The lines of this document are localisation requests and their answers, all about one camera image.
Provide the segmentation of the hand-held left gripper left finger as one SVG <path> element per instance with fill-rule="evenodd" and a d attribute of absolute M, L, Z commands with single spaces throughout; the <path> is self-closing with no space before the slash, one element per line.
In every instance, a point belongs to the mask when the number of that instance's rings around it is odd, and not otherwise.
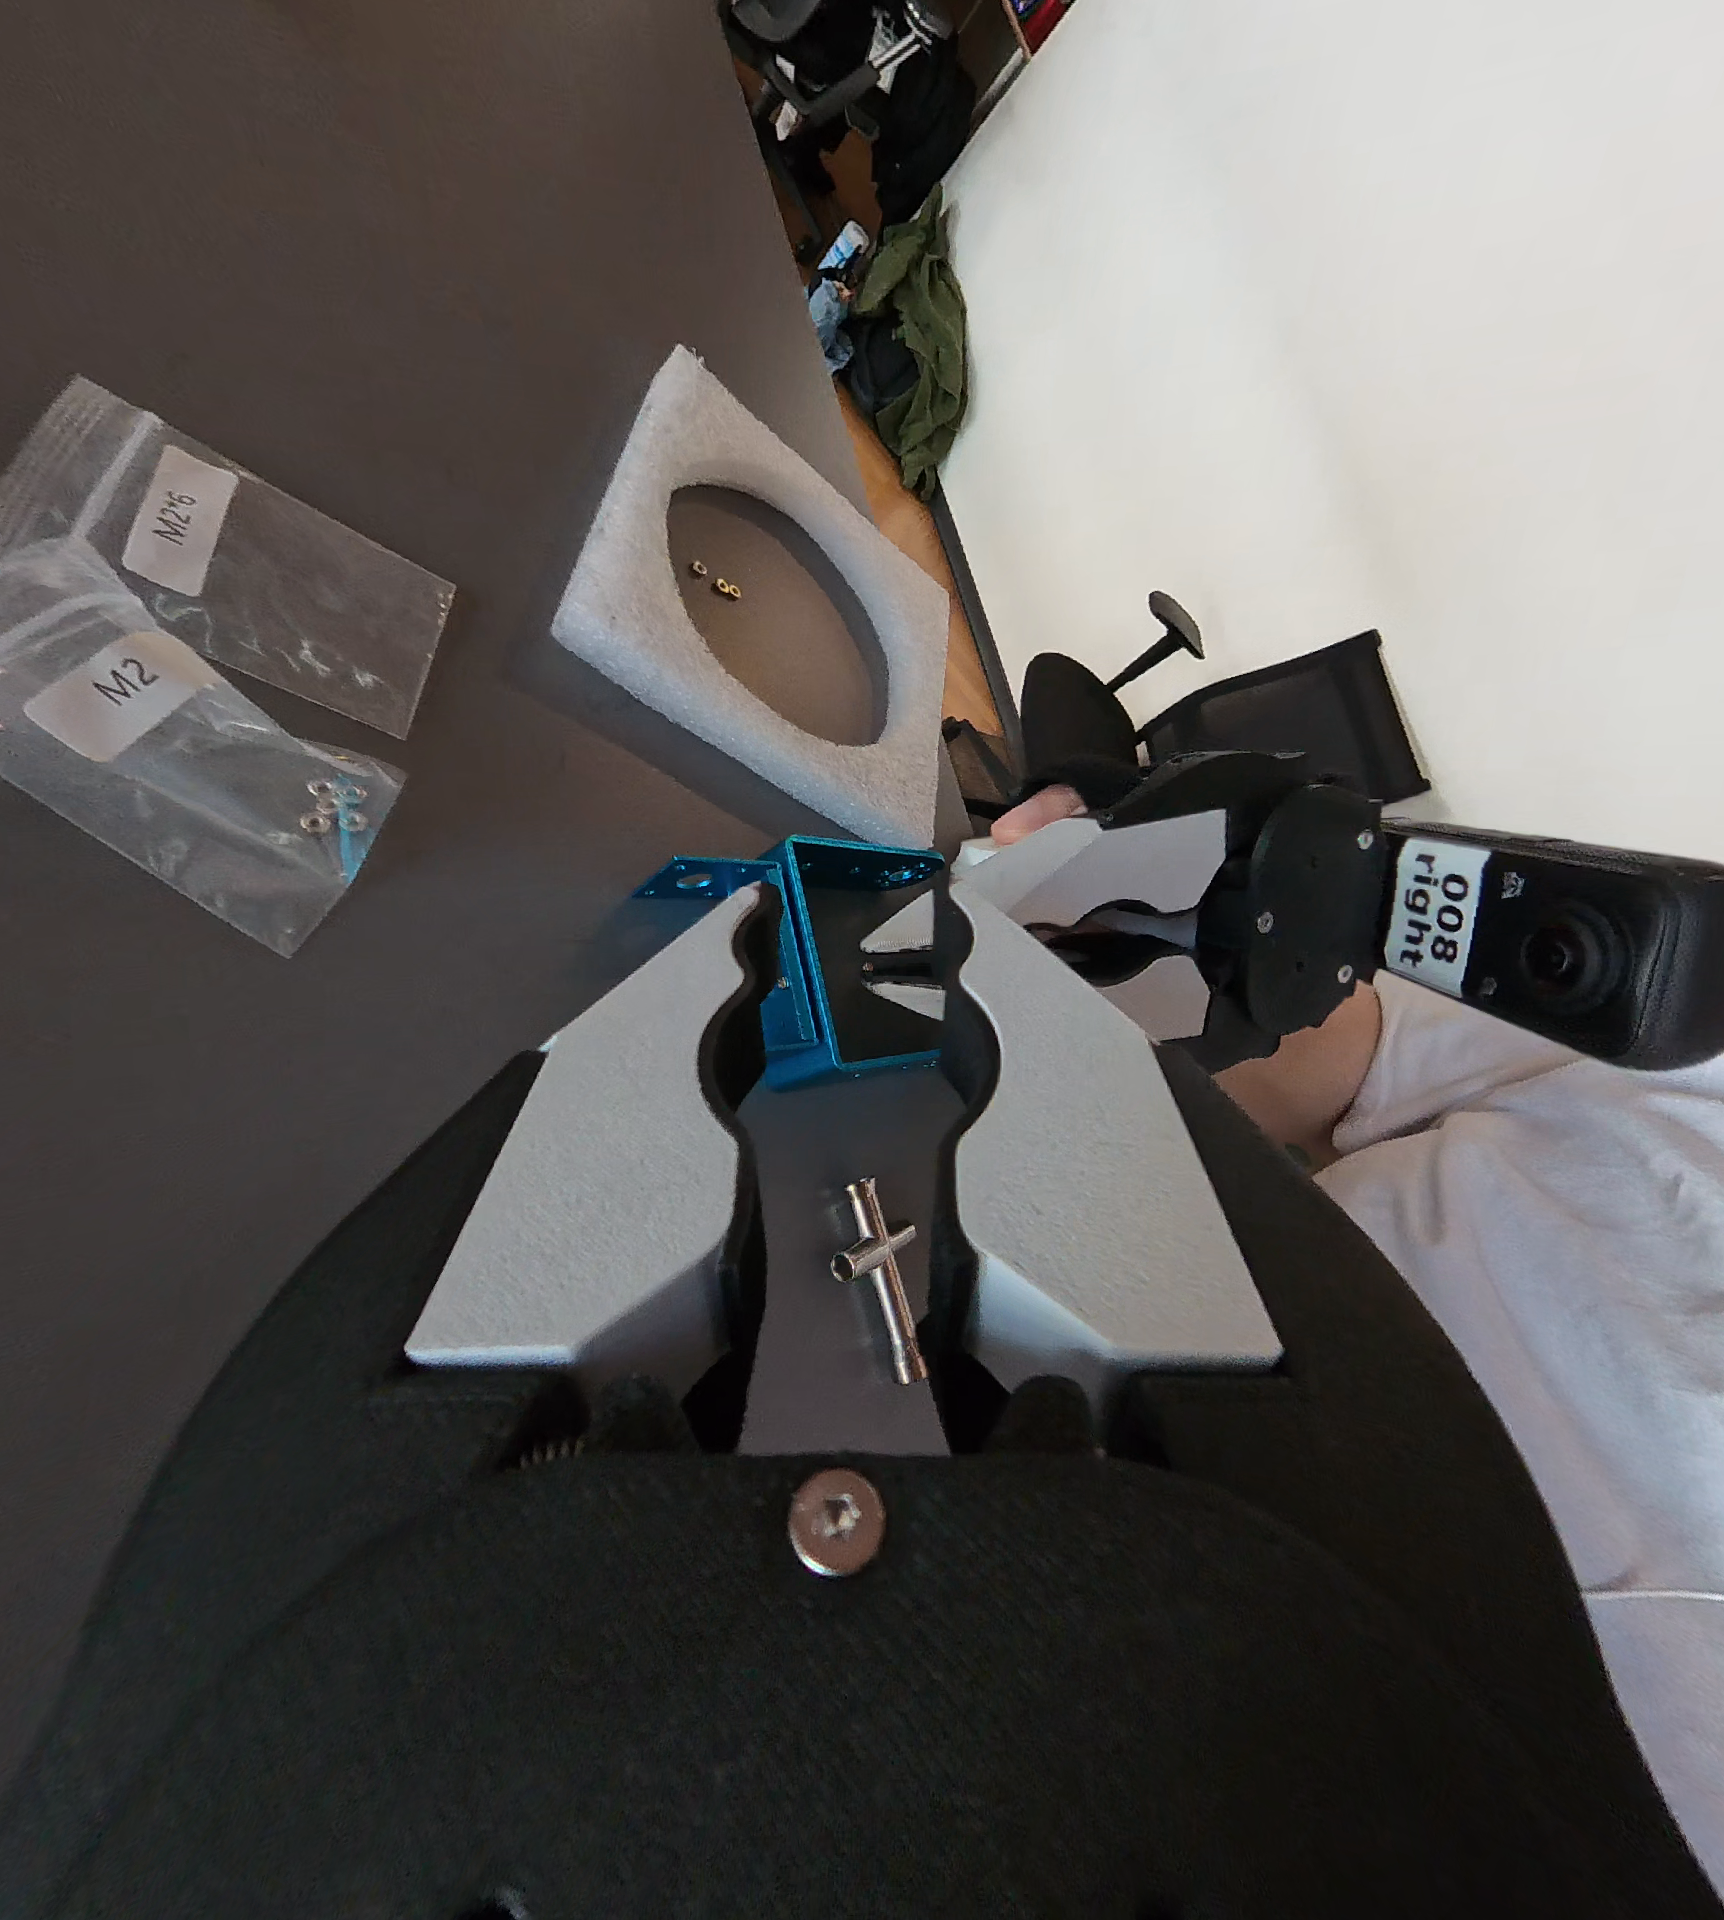
<path fill-rule="evenodd" d="M 713 1367 L 760 1283 L 739 1106 L 766 1067 L 780 893 L 754 881 L 635 968 L 540 1067 L 405 1339 L 418 1367 Z"/>

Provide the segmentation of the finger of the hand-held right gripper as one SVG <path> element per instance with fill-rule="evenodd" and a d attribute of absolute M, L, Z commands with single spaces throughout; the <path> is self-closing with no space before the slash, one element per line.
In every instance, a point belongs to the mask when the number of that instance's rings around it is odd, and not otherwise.
<path fill-rule="evenodd" d="M 1057 819 L 964 868 L 964 899 L 1024 927 L 1077 927 L 1096 908 L 1184 914 L 1228 857 L 1224 810 L 1138 825 Z"/>
<path fill-rule="evenodd" d="M 1197 968 L 1197 914 L 1089 914 L 1104 957 L 1093 985 L 1152 1041 L 1197 1041 L 1211 985 Z"/>

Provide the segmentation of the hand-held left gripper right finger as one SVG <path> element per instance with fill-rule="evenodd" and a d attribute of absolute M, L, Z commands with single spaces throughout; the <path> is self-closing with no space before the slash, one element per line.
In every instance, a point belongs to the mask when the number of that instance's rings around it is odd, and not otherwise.
<path fill-rule="evenodd" d="M 1277 1333 L 1142 1030 L 999 906 L 937 902 L 929 1313 L 979 1367 L 1277 1367 Z"/>

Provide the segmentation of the blue metal bracket assembly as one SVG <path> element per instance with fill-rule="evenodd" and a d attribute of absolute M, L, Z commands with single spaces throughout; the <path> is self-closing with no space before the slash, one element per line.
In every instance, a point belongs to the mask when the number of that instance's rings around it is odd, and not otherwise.
<path fill-rule="evenodd" d="M 766 1085 L 828 1085 L 942 1063 L 942 1020 L 876 985 L 862 941 L 900 906 L 929 906 L 942 850 L 792 835 L 754 857 L 676 856 L 635 899 L 723 902 L 766 881 L 780 893 L 775 985 L 761 1000 Z"/>

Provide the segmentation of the person's right forearm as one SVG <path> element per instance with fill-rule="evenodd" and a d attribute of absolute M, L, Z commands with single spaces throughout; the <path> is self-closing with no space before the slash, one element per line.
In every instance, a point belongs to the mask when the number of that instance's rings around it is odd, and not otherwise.
<path fill-rule="evenodd" d="M 1341 1156 L 1335 1129 L 1376 1065 L 1377 1033 L 1377 991 L 1357 981 L 1323 1026 L 1281 1035 L 1269 1058 L 1214 1073 L 1214 1082 L 1269 1141 L 1325 1167 Z"/>

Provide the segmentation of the black office chair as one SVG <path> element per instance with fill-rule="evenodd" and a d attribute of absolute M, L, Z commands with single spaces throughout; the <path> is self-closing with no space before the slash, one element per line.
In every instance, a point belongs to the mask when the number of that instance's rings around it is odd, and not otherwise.
<path fill-rule="evenodd" d="M 1057 652 L 1027 667 L 1015 801 L 1065 782 L 1101 810 L 1154 765 L 1204 751 L 1290 751 L 1304 779 L 1341 779 L 1383 805 L 1427 795 L 1377 629 L 1214 680 L 1138 722 L 1123 705 L 1128 685 L 1179 652 L 1208 654 L 1197 621 L 1173 596 L 1152 592 L 1147 609 L 1161 639 L 1112 680 Z"/>
<path fill-rule="evenodd" d="M 715 2 L 715 21 L 754 73 L 749 114 L 768 145 L 836 125 L 876 139 L 872 108 L 897 69 L 929 45 L 957 53 L 937 2 Z"/>

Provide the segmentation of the metal cross wrench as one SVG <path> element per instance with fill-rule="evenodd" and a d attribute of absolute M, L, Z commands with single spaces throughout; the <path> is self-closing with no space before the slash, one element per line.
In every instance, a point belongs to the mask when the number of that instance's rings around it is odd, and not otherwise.
<path fill-rule="evenodd" d="M 924 1387 L 929 1363 L 919 1333 L 919 1230 L 891 1216 L 872 1179 L 828 1186 L 818 1224 L 828 1248 L 811 1256 L 811 1301 L 836 1355 L 857 1362 L 872 1383 Z"/>

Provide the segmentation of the green cloth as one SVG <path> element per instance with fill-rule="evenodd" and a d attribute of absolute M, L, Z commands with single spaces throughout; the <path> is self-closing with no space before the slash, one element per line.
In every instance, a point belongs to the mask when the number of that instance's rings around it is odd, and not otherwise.
<path fill-rule="evenodd" d="M 929 503 L 970 412 L 970 306 L 949 250 L 949 193 L 932 185 L 879 250 L 848 311 L 848 393 Z"/>

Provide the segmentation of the clear labelled bag with nuts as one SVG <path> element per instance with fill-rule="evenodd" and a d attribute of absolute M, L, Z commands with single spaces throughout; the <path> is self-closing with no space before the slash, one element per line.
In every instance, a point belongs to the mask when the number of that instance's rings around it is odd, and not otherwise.
<path fill-rule="evenodd" d="M 403 791 L 289 734 L 83 540 L 0 559 L 0 776 L 274 953 L 347 899 Z"/>

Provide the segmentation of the nearly empty clear labelled bag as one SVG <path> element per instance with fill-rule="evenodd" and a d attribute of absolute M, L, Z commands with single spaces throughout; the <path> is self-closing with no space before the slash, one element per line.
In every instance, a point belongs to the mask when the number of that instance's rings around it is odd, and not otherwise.
<path fill-rule="evenodd" d="M 70 377 L 0 474 L 0 559 L 83 540 L 208 660 L 405 736 L 457 588 Z"/>

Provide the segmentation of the dark clothes pile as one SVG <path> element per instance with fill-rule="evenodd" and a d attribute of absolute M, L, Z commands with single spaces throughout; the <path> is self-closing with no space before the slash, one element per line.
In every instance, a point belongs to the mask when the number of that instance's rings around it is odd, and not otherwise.
<path fill-rule="evenodd" d="M 962 158 L 976 119 L 976 87 L 952 45 L 929 45 L 897 69 L 872 119 L 872 193 L 879 225 L 893 229 L 924 211 Z"/>

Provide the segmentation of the white foam square frame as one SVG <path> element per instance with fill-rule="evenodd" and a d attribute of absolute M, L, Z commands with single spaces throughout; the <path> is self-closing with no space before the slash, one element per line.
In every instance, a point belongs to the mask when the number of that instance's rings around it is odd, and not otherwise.
<path fill-rule="evenodd" d="M 870 743 L 754 697 L 683 609 L 666 518 L 692 483 L 774 507 L 832 561 L 884 652 Z M 654 370 L 568 577 L 553 639 L 635 700 L 872 844 L 929 849 L 945 768 L 949 596 L 683 345 Z"/>

